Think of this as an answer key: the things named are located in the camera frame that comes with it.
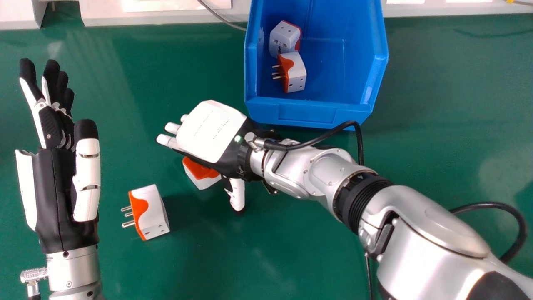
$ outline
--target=green tabletop surface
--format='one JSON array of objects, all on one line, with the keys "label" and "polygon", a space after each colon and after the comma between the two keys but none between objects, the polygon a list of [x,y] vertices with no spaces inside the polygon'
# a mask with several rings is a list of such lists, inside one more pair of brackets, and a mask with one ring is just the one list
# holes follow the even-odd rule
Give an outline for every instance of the green tabletop surface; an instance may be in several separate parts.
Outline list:
[{"label": "green tabletop surface", "polygon": [[[385,20],[390,60],[363,124],[365,162],[447,209],[502,201],[533,232],[533,16]],[[169,121],[215,99],[246,112],[244,33],[224,24],[85,28],[58,3],[40,30],[0,31],[0,299],[26,299],[22,270],[44,266],[25,221],[14,150],[37,151],[19,59],[67,71],[72,115],[99,128],[99,254],[107,299],[368,299],[359,240],[324,208],[246,186],[233,213],[222,185],[199,191],[182,156],[155,143]],[[277,127],[308,140],[322,130]],[[328,141],[356,154],[353,133]],[[121,207],[157,184],[171,233],[143,242]],[[518,226],[505,212],[461,216],[501,255]],[[510,265],[533,276],[533,239]],[[41,284],[43,299],[49,292]]]}]

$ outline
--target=robotic arm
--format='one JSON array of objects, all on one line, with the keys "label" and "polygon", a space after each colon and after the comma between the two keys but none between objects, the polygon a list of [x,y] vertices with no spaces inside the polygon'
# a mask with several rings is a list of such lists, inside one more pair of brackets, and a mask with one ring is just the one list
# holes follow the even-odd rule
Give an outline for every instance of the robotic arm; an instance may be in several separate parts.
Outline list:
[{"label": "robotic arm", "polygon": [[[223,176],[263,180],[271,192],[318,201],[379,262],[384,299],[533,299],[533,279],[496,258],[466,223],[357,164],[347,151],[267,136],[237,110],[212,100],[181,121],[170,123],[175,137],[160,135],[157,141]],[[244,205],[244,191],[241,196]]]},{"label": "robotic arm", "polygon": [[41,147],[16,150],[22,203],[28,226],[39,236],[46,267],[23,271],[28,298],[40,299],[48,279],[50,299],[104,299],[98,260],[100,144],[91,120],[72,122],[74,93],[68,76],[49,60],[37,86],[35,66],[20,60],[20,85],[31,109]]}]

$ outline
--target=metal prong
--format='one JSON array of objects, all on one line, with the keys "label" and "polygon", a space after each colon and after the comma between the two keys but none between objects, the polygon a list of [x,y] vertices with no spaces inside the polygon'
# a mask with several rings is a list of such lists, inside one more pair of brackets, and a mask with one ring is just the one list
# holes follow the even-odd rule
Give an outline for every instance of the metal prong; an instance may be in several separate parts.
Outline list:
[{"label": "metal prong", "polygon": [[130,227],[130,226],[133,226],[133,225],[135,225],[135,221],[134,220],[127,221],[127,222],[122,223],[122,228]]}]

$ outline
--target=gray cable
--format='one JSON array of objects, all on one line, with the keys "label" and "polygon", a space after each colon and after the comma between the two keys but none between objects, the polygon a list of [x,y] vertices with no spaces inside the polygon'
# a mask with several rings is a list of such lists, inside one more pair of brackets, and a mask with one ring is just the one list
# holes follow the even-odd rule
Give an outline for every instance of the gray cable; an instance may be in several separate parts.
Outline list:
[{"label": "gray cable", "polygon": [[225,18],[223,18],[221,15],[219,15],[218,13],[216,13],[211,7],[209,7],[207,4],[205,4],[205,2],[203,0],[197,0],[198,3],[200,3],[203,7],[205,7],[205,9],[207,9],[210,13],[212,13],[217,19],[221,20],[222,22],[226,23],[227,25],[235,28],[235,29],[239,29],[241,31],[244,31],[246,32],[246,28],[244,27],[240,27],[240,26],[237,26],[233,23],[231,23],[230,21],[226,20]]}]

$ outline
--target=blue bin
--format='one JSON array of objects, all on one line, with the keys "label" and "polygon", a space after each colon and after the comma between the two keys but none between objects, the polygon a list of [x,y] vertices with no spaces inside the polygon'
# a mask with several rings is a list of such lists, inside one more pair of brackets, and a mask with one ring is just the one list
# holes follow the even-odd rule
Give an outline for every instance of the blue bin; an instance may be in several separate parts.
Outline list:
[{"label": "blue bin", "polygon": [[[270,31],[302,28],[305,90],[272,80]],[[374,109],[389,51],[380,0],[252,0],[245,41],[245,104],[259,123],[332,128]]]}]

